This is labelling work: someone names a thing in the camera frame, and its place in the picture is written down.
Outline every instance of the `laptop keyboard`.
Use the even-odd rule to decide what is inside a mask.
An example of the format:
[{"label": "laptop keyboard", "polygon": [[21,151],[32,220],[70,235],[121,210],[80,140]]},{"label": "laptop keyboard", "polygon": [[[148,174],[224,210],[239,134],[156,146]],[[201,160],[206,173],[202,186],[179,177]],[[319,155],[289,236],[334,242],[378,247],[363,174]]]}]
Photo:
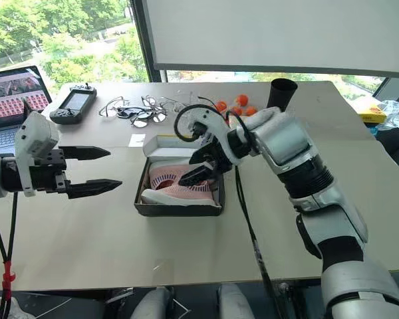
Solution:
[{"label": "laptop keyboard", "polygon": [[12,146],[15,143],[15,134],[17,130],[5,130],[0,132],[0,148]]}]

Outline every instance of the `shoe box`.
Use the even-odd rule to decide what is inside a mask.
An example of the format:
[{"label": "shoe box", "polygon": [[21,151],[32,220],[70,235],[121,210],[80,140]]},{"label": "shoe box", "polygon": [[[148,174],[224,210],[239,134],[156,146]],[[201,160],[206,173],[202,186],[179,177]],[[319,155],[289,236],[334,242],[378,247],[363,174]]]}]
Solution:
[{"label": "shoe box", "polygon": [[225,184],[223,176],[213,182],[210,187],[213,191],[213,199],[218,205],[160,205],[146,204],[141,200],[144,189],[150,187],[149,167],[151,163],[162,160],[178,160],[191,158],[192,154],[201,147],[199,142],[184,142],[177,136],[157,135],[147,142],[143,151],[146,163],[139,181],[138,190],[134,200],[134,206],[139,214],[148,217],[159,216],[218,216],[225,204]]}]

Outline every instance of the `beige table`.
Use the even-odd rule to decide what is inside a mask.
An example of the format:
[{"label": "beige table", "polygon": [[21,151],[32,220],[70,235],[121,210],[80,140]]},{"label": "beige table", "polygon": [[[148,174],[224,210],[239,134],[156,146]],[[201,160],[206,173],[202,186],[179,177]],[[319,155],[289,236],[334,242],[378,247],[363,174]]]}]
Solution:
[{"label": "beige table", "polygon": [[[127,148],[128,141],[133,133],[145,133],[147,139],[170,133],[172,123],[169,120],[136,129],[125,120],[101,118],[97,111],[117,95],[140,103],[141,95],[171,96],[179,90],[228,101],[246,93],[252,104],[263,106],[269,85],[95,87],[98,98],[93,109],[80,126],[61,127],[60,143],[96,145],[108,148],[112,155],[95,161],[68,161],[68,176],[74,182],[104,177],[124,183],[114,191],[71,201],[57,194],[21,195],[13,287],[67,290],[260,279],[233,172],[225,175],[227,205],[220,217],[142,217],[133,201],[144,156],[140,148]],[[322,157],[362,212],[370,231],[368,252],[390,270],[399,270],[399,168],[331,83],[301,83],[291,112],[305,123]],[[246,159],[240,171],[270,277],[318,277],[321,264],[304,249],[295,227],[295,212],[277,177],[261,157]],[[10,196],[0,199],[0,228],[5,238],[10,208]],[[0,288],[2,273],[0,261]]]}]

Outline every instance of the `orange ball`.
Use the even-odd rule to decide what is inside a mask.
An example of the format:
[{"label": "orange ball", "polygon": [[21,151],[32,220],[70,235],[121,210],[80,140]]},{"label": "orange ball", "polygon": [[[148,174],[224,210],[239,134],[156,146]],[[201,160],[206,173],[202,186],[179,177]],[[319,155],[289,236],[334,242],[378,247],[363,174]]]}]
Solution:
[{"label": "orange ball", "polygon": [[236,114],[238,114],[239,116],[242,115],[242,108],[240,108],[239,106],[234,106],[232,108],[232,111],[234,111]]},{"label": "orange ball", "polygon": [[246,116],[252,116],[253,114],[257,113],[257,109],[254,106],[248,106],[247,109],[245,110],[245,115]]},{"label": "orange ball", "polygon": [[246,96],[245,94],[240,94],[239,96],[237,96],[237,98],[235,99],[235,102],[239,105],[239,106],[246,106],[248,104],[248,96]]},{"label": "orange ball", "polygon": [[215,106],[217,108],[217,111],[219,112],[223,112],[227,108],[227,104],[225,101],[219,101]]}]

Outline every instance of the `laptop screen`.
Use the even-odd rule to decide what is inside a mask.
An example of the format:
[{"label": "laptop screen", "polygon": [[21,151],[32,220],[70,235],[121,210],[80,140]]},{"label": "laptop screen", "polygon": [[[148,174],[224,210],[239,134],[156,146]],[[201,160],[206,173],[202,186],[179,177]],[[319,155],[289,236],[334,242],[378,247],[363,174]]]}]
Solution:
[{"label": "laptop screen", "polygon": [[29,106],[41,111],[51,97],[35,66],[0,72],[0,128],[22,124],[23,98]]}]

